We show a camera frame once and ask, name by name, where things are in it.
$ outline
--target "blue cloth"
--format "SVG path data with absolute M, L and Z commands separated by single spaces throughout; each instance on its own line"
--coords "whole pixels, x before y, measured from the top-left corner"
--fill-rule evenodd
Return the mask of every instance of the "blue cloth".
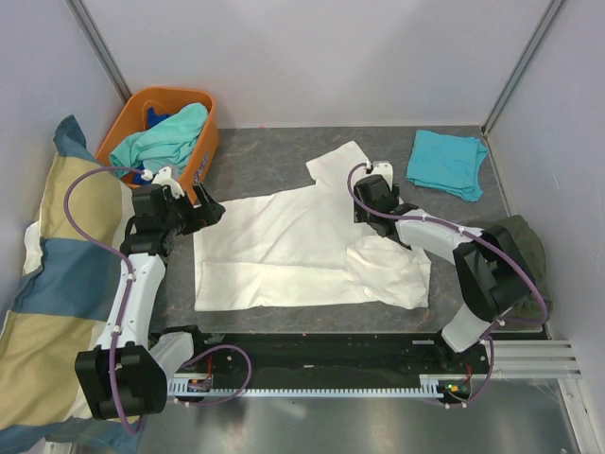
M 479 168 L 488 150 L 479 139 L 417 131 L 407 179 L 418 186 L 449 192 L 466 201 L 478 201 Z
M 196 102 L 150 130 L 128 136 L 110 153 L 112 166 L 138 167 L 157 173 L 170 164 L 182 173 L 208 118 L 208 109 Z M 119 178 L 125 171 L 116 171 Z
M 171 116 L 170 113 L 164 113 L 162 115 L 157 115 L 155 113 L 155 109 L 150 107 L 149 109 L 147 109 L 147 127 L 153 128 L 155 125 L 157 125 L 158 123 L 162 123 L 164 120 L 166 120 L 170 116 Z

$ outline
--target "white fabric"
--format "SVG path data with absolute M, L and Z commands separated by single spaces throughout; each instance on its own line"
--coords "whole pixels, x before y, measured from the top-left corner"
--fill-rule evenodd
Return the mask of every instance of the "white fabric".
M 353 222 L 346 187 L 368 158 L 355 142 L 306 163 L 315 185 L 224 202 L 194 234 L 196 310 L 382 301 L 427 307 L 430 260 Z M 359 169 L 354 182 L 363 178 Z

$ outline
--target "wall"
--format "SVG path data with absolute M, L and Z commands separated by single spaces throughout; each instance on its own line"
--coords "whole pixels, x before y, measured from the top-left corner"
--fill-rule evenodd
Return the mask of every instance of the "wall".
M 0 0 L 0 320 L 68 114 L 96 150 L 122 102 L 62 0 Z
M 567 2 L 490 138 L 513 211 L 548 254 L 552 327 L 605 422 L 605 2 Z
M 547 0 L 85 0 L 133 91 L 222 127 L 481 124 Z

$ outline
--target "orange plastic bin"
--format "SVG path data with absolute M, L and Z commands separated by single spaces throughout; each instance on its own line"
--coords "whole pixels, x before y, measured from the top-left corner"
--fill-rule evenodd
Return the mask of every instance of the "orange plastic bin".
M 105 166 L 110 165 L 110 153 L 126 137 L 147 128 L 147 109 L 153 107 L 156 114 L 176 114 L 187 104 L 200 102 L 208 109 L 208 118 L 204 124 L 198 143 L 187 162 L 179 184 L 186 191 L 192 203 L 198 199 L 193 191 L 193 184 L 203 182 L 218 147 L 218 128 L 215 121 L 215 101 L 201 90 L 184 88 L 149 87 L 133 95 L 122 109 L 122 112 L 113 123 L 107 137 L 96 153 L 96 159 Z M 130 173 L 122 178 L 128 186 L 132 184 L 133 175 Z

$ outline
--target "gray tabletop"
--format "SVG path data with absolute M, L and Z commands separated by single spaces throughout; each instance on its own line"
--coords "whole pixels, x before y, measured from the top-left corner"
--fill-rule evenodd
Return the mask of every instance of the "gray tabletop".
M 478 127 L 427 128 L 434 132 L 480 137 Z M 486 159 L 479 171 L 483 196 L 467 202 L 406 181 L 407 162 L 417 128 L 297 128 L 223 130 L 221 145 L 204 185 L 216 201 L 264 196 L 313 184 L 304 165 L 355 140 L 371 160 L 390 161 L 402 198 L 428 213 L 459 223 L 506 216 L 493 167 Z M 434 332 L 462 305 L 454 267 L 429 254 L 428 308 L 403 309 L 383 303 L 312 307 L 256 307 L 224 312 L 194 310 L 193 238 L 179 236 L 153 309 L 151 330 L 197 324 L 202 332 Z

